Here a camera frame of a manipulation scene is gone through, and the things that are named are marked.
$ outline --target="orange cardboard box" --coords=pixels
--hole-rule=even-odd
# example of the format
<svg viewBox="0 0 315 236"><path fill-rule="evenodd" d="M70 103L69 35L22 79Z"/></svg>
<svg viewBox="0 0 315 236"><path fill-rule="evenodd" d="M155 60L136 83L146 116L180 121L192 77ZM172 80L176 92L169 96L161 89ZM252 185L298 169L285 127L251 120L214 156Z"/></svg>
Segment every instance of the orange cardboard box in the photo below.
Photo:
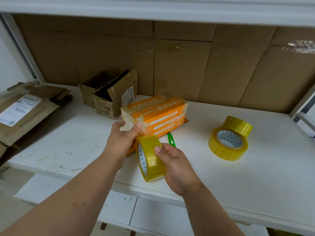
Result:
<svg viewBox="0 0 315 236"><path fill-rule="evenodd" d="M186 100L171 93L132 103L121 108L126 121L121 130L129 131L137 122L143 122L144 135L154 134L159 138L183 125L187 105Z"/></svg>

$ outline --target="tape strip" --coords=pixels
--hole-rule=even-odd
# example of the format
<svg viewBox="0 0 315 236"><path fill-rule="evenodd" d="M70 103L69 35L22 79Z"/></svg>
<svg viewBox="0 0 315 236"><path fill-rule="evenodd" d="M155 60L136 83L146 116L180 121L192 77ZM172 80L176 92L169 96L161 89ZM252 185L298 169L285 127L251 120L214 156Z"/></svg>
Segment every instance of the tape strip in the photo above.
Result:
<svg viewBox="0 0 315 236"><path fill-rule="evenodd" d="M209 148L224 160L238 160L248 149L246 137L252 129L253 126L242 119L227 116L222 126L211 132Z"/></svg>
<svg viewBox="0 0 315 236"><path fill-rule="evenodd" d="M146 182L162 178L166 172L165 164L154 154L156 146L162 147L155 135L146 135L137 138L136 149L139 156L139 166Z"/></svg>

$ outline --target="right hand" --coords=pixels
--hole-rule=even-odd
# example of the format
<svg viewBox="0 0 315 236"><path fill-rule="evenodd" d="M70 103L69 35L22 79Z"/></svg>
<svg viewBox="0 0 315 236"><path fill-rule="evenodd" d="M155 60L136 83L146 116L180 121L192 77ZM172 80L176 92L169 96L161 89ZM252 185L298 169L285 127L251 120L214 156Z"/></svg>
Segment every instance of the right hand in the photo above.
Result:
<svg viewBox="0 0 315 236"><path fill-rule="evenodd" d="M176 194L183 196L203 183L191 167L185 154L176 147L162 143L154 148L155 155L166 165L165 181Z"/></svg>

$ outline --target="shelf surface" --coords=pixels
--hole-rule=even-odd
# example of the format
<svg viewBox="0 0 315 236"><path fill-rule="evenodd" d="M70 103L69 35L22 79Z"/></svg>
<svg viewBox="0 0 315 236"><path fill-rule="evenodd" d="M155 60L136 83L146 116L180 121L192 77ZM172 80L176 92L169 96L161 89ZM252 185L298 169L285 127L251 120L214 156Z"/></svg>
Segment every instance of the shelf surface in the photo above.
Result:
<svg viewBox="0 0 315 236"><path fill-rule="evenodd" d="M315 26L315 0L0 0L0 12Z"/></svg>
<svg viewBox="0 0 315 236"><path fill-rule="evenodd" d="M73 101L8 165L71 179L103 151L115 121L85 106L78 87L66 87ZM235 162L218 158L208 147L212 129L228 115L254 127L247 152ZM189 102L186 118L188 123L172 131L176 146L233 219L315 235L315 145L288 115ZM160 141L167 143L167 136ZM144 181L135 153L126 158L112 190L184 207L163 178Z"/></svg>

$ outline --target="white wall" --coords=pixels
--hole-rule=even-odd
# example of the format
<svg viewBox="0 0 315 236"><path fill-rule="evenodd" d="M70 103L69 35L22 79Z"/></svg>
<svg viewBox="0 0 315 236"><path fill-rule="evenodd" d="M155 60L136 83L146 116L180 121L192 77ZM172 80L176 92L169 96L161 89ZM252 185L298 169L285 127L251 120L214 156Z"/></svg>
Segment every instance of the white wall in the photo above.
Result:
<svg viewBox="0 0 315 236"><path fill-rule="evenodd" d="M18 82L33 80L33 76L0 21L0 92Z"/></svg>

